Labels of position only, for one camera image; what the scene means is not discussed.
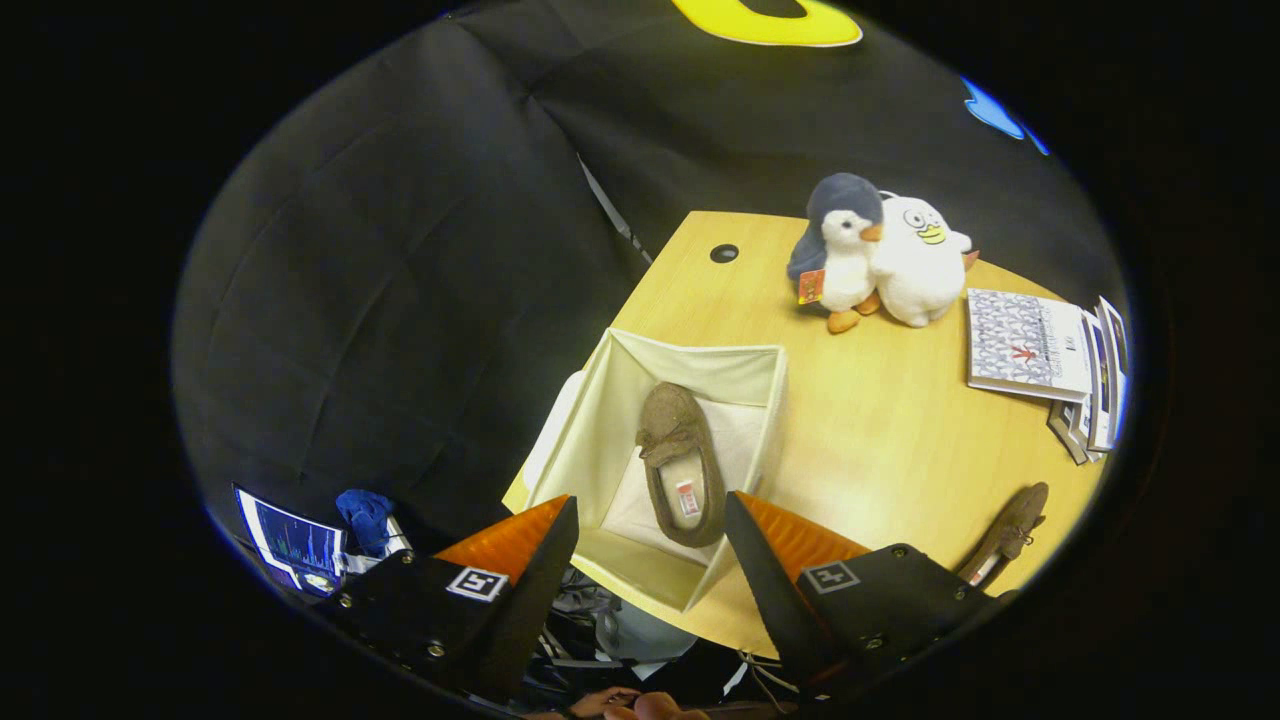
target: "stack of books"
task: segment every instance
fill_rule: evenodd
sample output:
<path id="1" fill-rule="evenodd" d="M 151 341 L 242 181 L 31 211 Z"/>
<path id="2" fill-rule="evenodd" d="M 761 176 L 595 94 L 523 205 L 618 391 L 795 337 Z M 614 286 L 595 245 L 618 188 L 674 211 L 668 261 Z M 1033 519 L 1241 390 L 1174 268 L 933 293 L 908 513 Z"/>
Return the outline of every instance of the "stack of books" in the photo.
<path id="1" fill-rule="evenodd" d="M 1052 400 L 1048 427 L 1078 465 L 1110 451 L 1124 420 L 1129 346 L 1120 313 L 969 290 L 969 386 Z"/>

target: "black fabric backdrop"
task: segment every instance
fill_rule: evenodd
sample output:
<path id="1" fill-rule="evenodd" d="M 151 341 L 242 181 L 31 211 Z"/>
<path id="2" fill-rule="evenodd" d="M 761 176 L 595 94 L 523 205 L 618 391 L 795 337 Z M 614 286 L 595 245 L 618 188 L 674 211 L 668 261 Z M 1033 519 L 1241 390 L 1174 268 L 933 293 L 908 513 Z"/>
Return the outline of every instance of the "black fabric backdrop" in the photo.
<path id="1" fill-rule="evenodd" d="M 852 170 L 929 200 L 992 263 L 1128 307 L 1056 156 L 856 19 L 854 46 L 762 47 L 669 3 L 483 3 L 316 92 L 227 182 L 177 299 L 177 406 L 214 518 L 248 539 L 232 483 L 328 523 L 343 489 L 375 489 L 445 538 L 503 516 L 639 277 L 579 156 L 650 255 L 690 210 L 803 215 Z"/>

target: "yellow logo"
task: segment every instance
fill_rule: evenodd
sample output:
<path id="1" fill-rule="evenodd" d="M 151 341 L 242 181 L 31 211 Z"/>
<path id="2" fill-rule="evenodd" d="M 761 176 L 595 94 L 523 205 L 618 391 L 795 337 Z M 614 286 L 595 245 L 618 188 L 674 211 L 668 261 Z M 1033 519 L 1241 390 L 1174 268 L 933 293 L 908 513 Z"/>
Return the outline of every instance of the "yellow logo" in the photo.
<path id="1" fill-rule="evenodd" d="M 751 45 L 835 47 L 863 38 L 863 28 L 845 13 L 814 0 L 796 0 L 803 18 L 762 15 L 739 0 L 671 0 L 689 22 L 716 37 Z"/>

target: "fabric storage bin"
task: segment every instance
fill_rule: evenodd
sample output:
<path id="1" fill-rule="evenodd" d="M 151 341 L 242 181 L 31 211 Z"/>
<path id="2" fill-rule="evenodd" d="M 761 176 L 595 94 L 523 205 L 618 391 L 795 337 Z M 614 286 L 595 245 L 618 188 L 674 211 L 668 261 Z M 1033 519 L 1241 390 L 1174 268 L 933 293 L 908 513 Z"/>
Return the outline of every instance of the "fabric storage bin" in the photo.
<path id="1" fill-rule="evenodd" d="M 576 496 L 573 565 L 686 611 L 732 562 L 728 539 L 686 548 L 658 529 L 635 443 L 640 410 L 659 382 L 689 388 L 707 414 L 726 492 L 750 493 L 778 468 L 786 370 L 782 346 L 678 347 L 607 329 L 530 452 L 526 507 Z"/>

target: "stuffed penguin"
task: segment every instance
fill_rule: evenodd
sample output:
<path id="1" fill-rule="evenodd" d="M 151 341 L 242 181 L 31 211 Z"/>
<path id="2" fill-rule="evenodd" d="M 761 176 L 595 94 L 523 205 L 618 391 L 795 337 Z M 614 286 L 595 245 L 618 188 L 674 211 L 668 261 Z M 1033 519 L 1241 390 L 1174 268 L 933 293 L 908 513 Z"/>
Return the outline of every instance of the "stuffed penguin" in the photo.
<path id="1" fill-rule="evenodd" d="M 859 313 L 879 307 L 870 259 L 884 220 L 879 192 L 850 173 L 823 178 L 809 196 L 809 227 L 791 251 L 792 282 L 812 270 L 826 270 L 822 299 L 831 311 L 827 329 L 842 333 L 858 324 Z"/>
<path id="2" fill-rule="evenodd" d="M 973 260 L 969 236 L 951 229 L 932 205 L 915 197 L 884 200 L 884 232 L 872 260 L 881 302 L 913 328 L 937 320 L 964 290 Z"/>

